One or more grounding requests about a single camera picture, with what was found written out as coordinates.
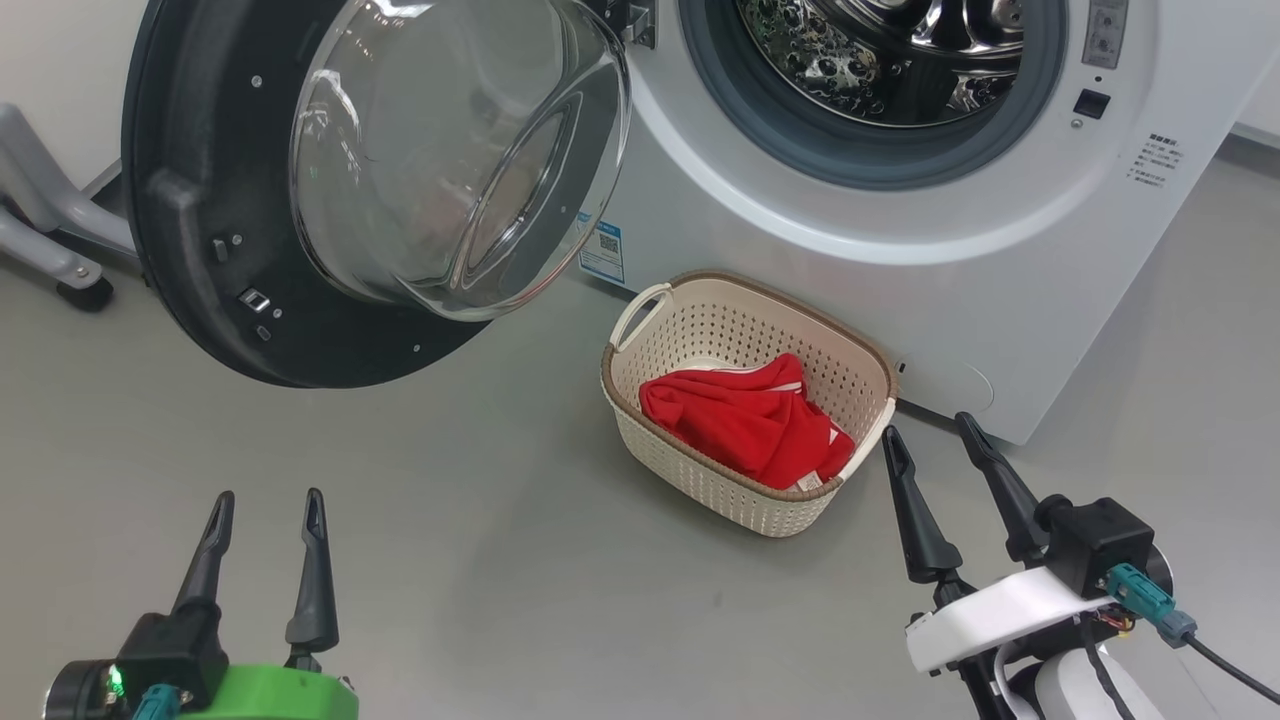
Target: green light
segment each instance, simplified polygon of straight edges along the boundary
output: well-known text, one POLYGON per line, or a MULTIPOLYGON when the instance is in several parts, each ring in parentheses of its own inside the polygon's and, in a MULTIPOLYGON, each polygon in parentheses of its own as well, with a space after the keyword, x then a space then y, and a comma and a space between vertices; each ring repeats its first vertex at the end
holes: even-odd
POLYGON ((106 674, 108 674, 108 684, 110 685, 110 691, 113 693, 118 694, 118 696, 123 696, 124 694, 124 675, 120 674, 120 669, 116 667, 115 665, 111 665, 110 667, 108 667, 106 674))

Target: caster wheel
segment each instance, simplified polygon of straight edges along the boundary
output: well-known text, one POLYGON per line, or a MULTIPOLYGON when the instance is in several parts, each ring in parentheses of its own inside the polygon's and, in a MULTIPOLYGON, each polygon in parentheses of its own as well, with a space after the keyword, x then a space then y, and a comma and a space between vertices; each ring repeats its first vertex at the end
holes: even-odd
POLYGON ((105 277, 97 278, 97 282, 86 288, 74 288, 67 283, 58 283, 58 295, 63 296, 63 300, 70 302, 77 310, 83 310, 86 313, 97 313, 106 304, 111 301, 111 293, 115 288, 108 282, 105 277))

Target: red garment with white stripe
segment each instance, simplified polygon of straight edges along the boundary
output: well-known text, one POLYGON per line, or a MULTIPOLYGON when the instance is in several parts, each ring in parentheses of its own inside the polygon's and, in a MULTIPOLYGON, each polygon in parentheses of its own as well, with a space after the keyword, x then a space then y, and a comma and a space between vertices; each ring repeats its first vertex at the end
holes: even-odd
POLYGON ((854 455, 852 438, 808 401, 804 365, 790 354, 748 370, 677 370, 640 386, 640 407, 690 447, 774 489, 809 489, 813 477, 826 483, 854 455))

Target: gray floor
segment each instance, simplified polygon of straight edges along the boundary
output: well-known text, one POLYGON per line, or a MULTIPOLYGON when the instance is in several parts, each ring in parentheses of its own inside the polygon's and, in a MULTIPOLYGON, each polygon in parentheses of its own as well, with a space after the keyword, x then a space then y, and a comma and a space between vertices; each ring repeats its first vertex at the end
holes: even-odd
MULTIPOLYGON (((1202 637, 1280 683, 1280 182, 1215 163, 1030 445, 1032 488, 1114 495, 1158 533, 1202 637)), ((329 501, 365 717, 965 717, 902 644, 906 582, 879 454, 819 523, 767 541, 622 447, 600 350, 622 300, 579 277, 416 377, 255 384, 141 283, 88 316, 0 268, 0 697, 36 716, 68 660, 164 610, 215 495, 238 495, 221 637, 280 662, 308 486, 329 501)), ((1014 568, 959 441, 899 421, 970 582, 1014 568)), ((1112 652, 1171 719, 1271 717, 1149 630, 1112 652)))

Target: beige plastic basket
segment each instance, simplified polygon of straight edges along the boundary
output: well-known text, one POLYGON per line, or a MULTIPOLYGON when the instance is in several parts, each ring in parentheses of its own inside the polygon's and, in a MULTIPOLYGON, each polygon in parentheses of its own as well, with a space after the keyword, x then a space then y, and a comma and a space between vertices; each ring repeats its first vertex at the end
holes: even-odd
POLYGON ((632 455, 689 497, 774 538, 813 524, 874 450, 897 405, 897 377, 870 342, 796 300, 721 272, 681 275, 636 296, 613 328, 602 379, 632 455), (654 307, 637 320, 650 301, 654 307), (640 386, 672 370, 751 368, 783 352, 804 361, 809 398, 856 443, 849 464, 820 488, 763 486, 686 446, 640 410, 640 386))

